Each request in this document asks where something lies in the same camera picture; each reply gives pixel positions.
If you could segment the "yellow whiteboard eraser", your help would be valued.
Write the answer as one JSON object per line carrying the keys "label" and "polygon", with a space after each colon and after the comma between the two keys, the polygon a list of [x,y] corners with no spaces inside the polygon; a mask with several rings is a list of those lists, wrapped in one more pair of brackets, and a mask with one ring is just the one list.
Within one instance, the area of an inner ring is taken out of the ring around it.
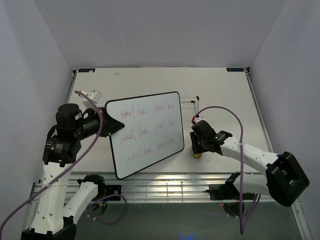
{"label": "yellow whiteboard eraser", "polygon": [[198,158],[201,158],[201,157],[202,157],[202,154],[201,154],[201,153],[194,153],[194,154],[193,154],[193,157],[194,157],[195,159],[198,159]]}

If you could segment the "black framed whiteboard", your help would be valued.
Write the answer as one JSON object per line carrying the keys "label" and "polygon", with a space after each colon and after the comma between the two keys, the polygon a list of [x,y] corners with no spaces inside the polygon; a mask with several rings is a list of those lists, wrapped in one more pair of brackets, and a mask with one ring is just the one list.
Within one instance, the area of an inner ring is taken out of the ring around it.
{"label": "black framed whiteboard", "polygon": [[105,103],[106,113],[124,127],[110,136],[115,176],[123,180],[185,148],[177,91]]}

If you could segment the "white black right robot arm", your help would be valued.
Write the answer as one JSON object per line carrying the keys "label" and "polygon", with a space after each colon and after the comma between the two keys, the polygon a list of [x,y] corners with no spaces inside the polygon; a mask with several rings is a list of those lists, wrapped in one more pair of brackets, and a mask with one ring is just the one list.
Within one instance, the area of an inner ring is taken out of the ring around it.
{"label": "white black right robot arm", "polygon": [[194,155],[217,153],[237,160],[259,173],[233,173],[224,184],[209,191],[215,200],[231,200],[242,194],[257,194],[270,196],[280,205],[290,207],[310,185],[310,180],[292,153],[285,151],[278,154],[241,144],[229,132],[216,132],[203,118],[197,118],[191,128]]}

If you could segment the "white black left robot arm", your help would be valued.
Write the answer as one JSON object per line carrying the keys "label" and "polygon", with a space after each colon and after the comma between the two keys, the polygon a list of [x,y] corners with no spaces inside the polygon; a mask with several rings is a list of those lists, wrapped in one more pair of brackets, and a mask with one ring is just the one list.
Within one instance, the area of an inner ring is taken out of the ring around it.
{"label": "white black left robot arm", "polygon": [[38,207],[31,226],[21,234],[23,240],[73,240],[77,222],[87,207],[95,205],[106,209],[107,201],[122,199],[119,185],[107,186],[101,175],[89,174],[78,179],[79,189],[65,203],[81,141],[91,136],[111,136],[125,125],[109,116],[102,107],[81,111],[75,103],[61,105],[55,119],[56,125],[48,132],[42,158]]}

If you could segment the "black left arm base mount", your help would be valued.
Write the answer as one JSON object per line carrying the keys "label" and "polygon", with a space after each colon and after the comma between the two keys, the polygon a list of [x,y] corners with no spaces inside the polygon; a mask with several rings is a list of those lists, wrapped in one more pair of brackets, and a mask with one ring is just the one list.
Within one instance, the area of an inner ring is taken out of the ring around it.
{"label": "black left arm base mount", "polygon": [[96,196],[97,199],[101,199],[102,197],[113,195],[112,197],[108,197],[104,199],[105,202],[108,201],[119,201],[121,199],[120,195],[122,192],[121,185],[104,185],[98,187],[98,195]]}

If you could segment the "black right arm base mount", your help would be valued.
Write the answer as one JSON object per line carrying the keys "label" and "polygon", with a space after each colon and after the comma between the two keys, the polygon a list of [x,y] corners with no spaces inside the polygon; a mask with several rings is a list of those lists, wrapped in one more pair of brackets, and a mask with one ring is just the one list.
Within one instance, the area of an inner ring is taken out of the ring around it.
{"label": "black right arm base mount", "polygon": [[267,193],[266,178],[261,174],[243,174],[243,200],[252,200],[250,209],[245,212],[245,204],[240,203],[240,176],[239,172],[234,172],[223,184],[210,184],[205,191],[213,201],[234,200],[222,204],[222,208],[227,215],[237,218],[242,213],[248,217],[257,207],[261,194]]}

